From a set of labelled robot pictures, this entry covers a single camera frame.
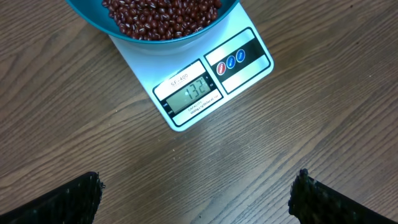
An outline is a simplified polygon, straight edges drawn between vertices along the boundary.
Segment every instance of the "adzuki bean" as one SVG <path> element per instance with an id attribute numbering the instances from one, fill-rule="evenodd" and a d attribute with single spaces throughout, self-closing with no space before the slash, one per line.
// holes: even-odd
<path id="1" fill-rule="evenodd" d="M 170 40 L 217 20 L 220 0 L 103 0 L 122 34 L 137 40 Z"/>

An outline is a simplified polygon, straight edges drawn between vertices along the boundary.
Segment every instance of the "white scale body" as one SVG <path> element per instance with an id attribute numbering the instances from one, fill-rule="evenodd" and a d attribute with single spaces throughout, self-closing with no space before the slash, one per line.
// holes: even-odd
<path id="1" fill-rule="evenodd" d="M 186 130 L 274 68 L 240 3 L 185 48 L 146 54 L 125 40 L 111 39 L 175 131 Z"/>

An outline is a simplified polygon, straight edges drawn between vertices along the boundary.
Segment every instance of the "teal bowl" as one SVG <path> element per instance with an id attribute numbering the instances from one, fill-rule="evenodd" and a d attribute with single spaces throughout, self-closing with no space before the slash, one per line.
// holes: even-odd
<path id="1" fill-rule="evenodd" d="M 119 27 L 116 25 L 112 18 L 109 18 L 109 10 L 102 6 L 102 0 L 66 0 L 67 3 L 76 11 L 82 18 L 88 23 L 95 26 L 97 29 L 122 40 L 126 40 L 137 45 L 167 45 L 171 44 L 174 46 L 185 45 L 189 42 L 196 40 L 203 34 L 208 32 L 217 23 L 222 21 L 237 5 L 239 0 L 221 0 L 223 6 L 218 10 L 218 19 L 212 22 L 208 27 L 190 34 L 185 37 L 172 40 L 136 40 L 132 39 L 119 31 Z"/>

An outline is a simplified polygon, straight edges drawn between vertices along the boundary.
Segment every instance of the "wooden table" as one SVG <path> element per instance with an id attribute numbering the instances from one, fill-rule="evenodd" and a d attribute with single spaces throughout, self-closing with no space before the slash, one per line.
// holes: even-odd
<path id="1" fill-rule="evenodd" d="M 242 4 L 274 71 L 176 133 L 64 1 L 2 0 L 0 213 L 92 170 L 95 223 L 298 223 L 306 167 L 398 221 L 398 1 Z"/>

